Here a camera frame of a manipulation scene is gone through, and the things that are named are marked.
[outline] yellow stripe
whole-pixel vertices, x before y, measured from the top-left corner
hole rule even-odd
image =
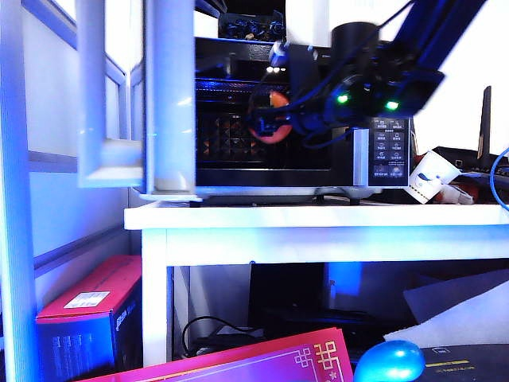
[[[469,360],[461,360],[461,361],[448,361],[448,362],[438,362],[437,364],[426,364],[427,368],[434,368],[436,366],[448,366],[450,364],[468,364]]]
[[[136,380],[135,382],[158,382],[158,381],[161,381],[161,380],[167,380],[169,378],[174,378],[175,376],[183,376],[185,374],[191,374],[192,372],[201,372],[203,370],[207,370],[208,368],[213,368],[213,366],[206,366],[206,367],[203,367],[203,368],[194,368],[194,369],[191,369],[191,370],[185,370],[185,371],[182,371],[182,372],[175,372],[173,374],[166,374],[164,376],[155,376],[153,378],[149,378],[148,380]]]

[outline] sticker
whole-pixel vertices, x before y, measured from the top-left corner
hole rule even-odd
[[[69,301],[64,308],[90,308],[98,306],[109,293],[110,292],[83,292]]]

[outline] orange object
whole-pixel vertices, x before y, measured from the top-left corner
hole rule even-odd
[[[280,92],[270,92],[270,106],[283,107],[289,103],[288,98]],[[292,125],[281,125],[271,136],[260,136],[252,128],[249,128],[251,134],[258,140],[268,145],[273,145],[285,139],[292,130]]]

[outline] white table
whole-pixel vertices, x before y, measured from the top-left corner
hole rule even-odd
[[[498,205],[169,207],[125,210],[142,230],[144,365],[171,357],[167,267],[506,258]]]

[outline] red box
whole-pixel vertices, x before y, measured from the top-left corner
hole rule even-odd
[[[43,380],[64,382],[142,366],[142,259],[114,255],[36,318]]]

